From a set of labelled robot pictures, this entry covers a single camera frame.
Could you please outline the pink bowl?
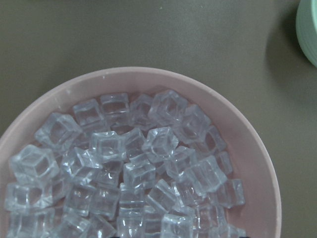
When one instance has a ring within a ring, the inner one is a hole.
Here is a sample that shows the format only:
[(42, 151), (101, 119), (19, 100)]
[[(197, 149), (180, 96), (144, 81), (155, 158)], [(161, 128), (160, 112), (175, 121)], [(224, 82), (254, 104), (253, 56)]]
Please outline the pink bowl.
[(52, 112), (66, 112), (74, 104), (107, 93), (154, 94), (173, 89), (198, 104), (212, 119), (232, 159), (234, 177), (243, 181), (246, 203), (227, 213), (230, 223), (251, 238), (281, 236), (282, 208), (279, 185), (270, 156), (244, 115), (208, 86), (187, 76), (148, 67), (117, 67), (75, 77), (47, 92), (28, 106), (0, 139), (0, 197), (14, 180), (9, 158), (33, 141), (34, 133)]

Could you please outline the green bowl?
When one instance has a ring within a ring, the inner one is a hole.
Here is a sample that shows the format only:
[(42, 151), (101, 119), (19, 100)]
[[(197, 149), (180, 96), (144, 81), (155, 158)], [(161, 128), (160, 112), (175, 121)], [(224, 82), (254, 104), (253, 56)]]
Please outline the green bowl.
[(301, 0), (296, 14), (296, 34), (300, 48), (317, 66), (317, 1)]

